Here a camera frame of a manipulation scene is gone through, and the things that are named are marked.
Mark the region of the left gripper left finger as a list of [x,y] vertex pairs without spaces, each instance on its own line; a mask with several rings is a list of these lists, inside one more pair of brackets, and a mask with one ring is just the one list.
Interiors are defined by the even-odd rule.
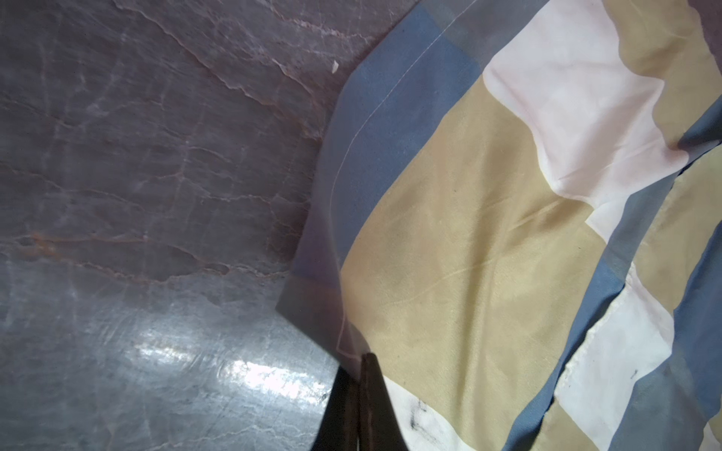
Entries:
[[311,451],[357,451],[359,385],[340,366]]

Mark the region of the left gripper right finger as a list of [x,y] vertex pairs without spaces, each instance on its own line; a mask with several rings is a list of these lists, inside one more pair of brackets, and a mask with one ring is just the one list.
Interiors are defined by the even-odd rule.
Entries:
[[407,451],[378,358],[362,356],[359,382],[359,449]]

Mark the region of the blue beige white patchwork pillowcase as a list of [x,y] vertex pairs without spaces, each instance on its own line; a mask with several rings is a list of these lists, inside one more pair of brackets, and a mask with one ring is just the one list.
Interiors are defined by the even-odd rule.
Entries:
[[279,312],[408,450],[721,447],[721,5],[423,1],[344,86]]

